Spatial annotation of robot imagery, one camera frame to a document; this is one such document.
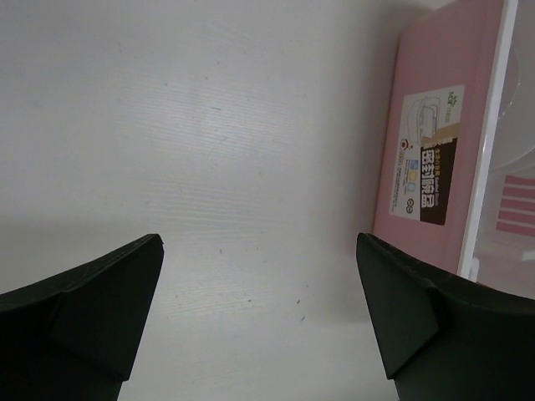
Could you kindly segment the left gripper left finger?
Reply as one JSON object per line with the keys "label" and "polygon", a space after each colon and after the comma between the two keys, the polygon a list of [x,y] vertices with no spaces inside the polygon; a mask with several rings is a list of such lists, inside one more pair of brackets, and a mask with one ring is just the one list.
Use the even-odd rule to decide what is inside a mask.
{"label": "left gripper left finger", "polygon": [[3,400],[116,400],[134,367],[164,260],[149,234],[1,295]]}

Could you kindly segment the pink white dish rack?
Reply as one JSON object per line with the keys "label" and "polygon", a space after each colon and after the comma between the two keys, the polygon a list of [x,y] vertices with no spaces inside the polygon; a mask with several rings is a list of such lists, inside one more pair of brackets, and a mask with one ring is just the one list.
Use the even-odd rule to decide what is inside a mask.
{"label": "pink white dish rack", "polygon": [[454,1],[401,34],[373,232],[533,297],[533,2]]}

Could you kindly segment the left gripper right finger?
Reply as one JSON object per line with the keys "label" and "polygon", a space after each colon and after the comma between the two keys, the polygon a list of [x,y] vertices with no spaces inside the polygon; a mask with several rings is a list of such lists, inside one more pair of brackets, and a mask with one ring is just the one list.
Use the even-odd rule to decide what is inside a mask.
{"label": "left gripper right finger", "polygon": [[534,301],[361,233],[356,260],[386,377],[401,400],[532,400]]}

